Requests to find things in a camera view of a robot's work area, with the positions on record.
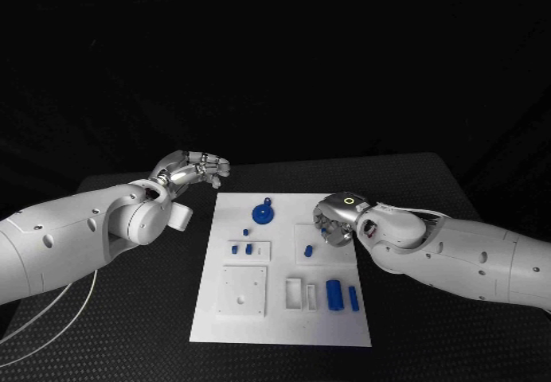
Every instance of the black table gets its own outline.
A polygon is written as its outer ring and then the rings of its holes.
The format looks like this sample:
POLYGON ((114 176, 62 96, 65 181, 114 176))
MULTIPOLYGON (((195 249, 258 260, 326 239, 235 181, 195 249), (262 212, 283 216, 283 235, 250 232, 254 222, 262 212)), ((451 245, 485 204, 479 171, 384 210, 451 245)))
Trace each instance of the black table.
MULTIPOLYGON (((79 191, 147 176, 92 176, 79 191)), ((479 220, 441 159, 402 154, 235 166, 222 192, 335 193, 479 220)), ((186 232, 164 230, 98 272, 74 326, 36 355, 0 369, 22 380, 551 380, 551 325, 539 309, 470 301, 385 273, 356 242, 374 348, 189 343, 216 191, 195 185, 186 232)), ((0 363, 33 350, 78 311, 92 277, 3 346, 0 363)), ((9 332, 59 292, 20 303, 9 332)))

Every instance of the table surface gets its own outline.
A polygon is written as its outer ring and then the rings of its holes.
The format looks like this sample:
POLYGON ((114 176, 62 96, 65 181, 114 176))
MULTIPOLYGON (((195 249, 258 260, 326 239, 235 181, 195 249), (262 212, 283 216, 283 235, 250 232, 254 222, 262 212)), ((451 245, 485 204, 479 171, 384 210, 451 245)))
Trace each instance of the table surface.
MULTIPOLYGON (((147 177, 88 177, 79 192, 147 177)), ((221 192, 336 193, 479 220, 437 155, 400 154, 235 166, 221 192)), ((477 302, 385 273, 356 242, 374 348, 189 343, 216 191, 193 185, 186 232, 164 230, 98 271, 87 309, 62 337, 0 369, 22 380, 551 380, 551 324, 539 309, 477 302)), ((27 330, 1 345, 0 364, 29 353, 78 311, 89 275, 27 330)), ((9 333, 59 292, 24 299, 9 333)))

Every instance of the robotic hand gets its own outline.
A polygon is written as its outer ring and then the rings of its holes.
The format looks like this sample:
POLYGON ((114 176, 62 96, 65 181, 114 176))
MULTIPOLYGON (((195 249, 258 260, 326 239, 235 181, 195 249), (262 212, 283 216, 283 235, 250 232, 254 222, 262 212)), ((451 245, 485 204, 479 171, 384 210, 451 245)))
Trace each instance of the robotic hand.
POLYGON ((200 181, 218 188, 228 175, 225 159, 179 150, 149 179, 33 205, 0 221, 0 304, 75 282, 150 244, 167 225, 183 231, 192 210, 172 200, 200 181))
POLYGON ((335 247, 356 232, 384 271, 466 298, 551 309, 550 243, 438 212, 371 205, 353 193, 319 202, 313 223, 335 247))

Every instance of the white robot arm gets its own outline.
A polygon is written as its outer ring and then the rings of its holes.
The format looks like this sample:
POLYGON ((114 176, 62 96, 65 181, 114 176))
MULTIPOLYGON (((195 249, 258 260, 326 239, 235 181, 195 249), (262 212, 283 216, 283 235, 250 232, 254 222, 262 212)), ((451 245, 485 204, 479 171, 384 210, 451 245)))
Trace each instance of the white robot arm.
POLYGON ((189 184, 229 175, 215 155, 176 151, 149 179, 79 193, 0 221, 0 304, 53 290, 92 273, 169 225, 186 229, 192 210, 172 200, 189 184))
POLYGON ((438 212, 371 205, 352 193, 319 202, 313 222, 326 242, 352 240, 387 272, 475 300, 551 310, 551 244, 438 212), (431 214, 421 219, 413 212, 431 214))

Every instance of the hole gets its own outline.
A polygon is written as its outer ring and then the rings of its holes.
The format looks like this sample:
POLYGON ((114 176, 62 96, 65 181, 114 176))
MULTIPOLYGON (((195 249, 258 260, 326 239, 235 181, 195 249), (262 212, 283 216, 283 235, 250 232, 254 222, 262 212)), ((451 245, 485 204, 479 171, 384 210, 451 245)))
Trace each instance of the hole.
POLYGON ((486 261, 488 261, 488 253, 482 252, 479 256, 479 262, 480 264, 483 264, 486 261))
POLYGON ((95 230, 98 229, 98 225, 95 224, 94 219, 88 219, 88 228, 92 232, 95 232, 95 230))
POLYGON ((53 237, 52 235, 45 235, 45 237, 42 238, 42 241, 43 241, 43 245, 50 248, 53 246, 53 237))

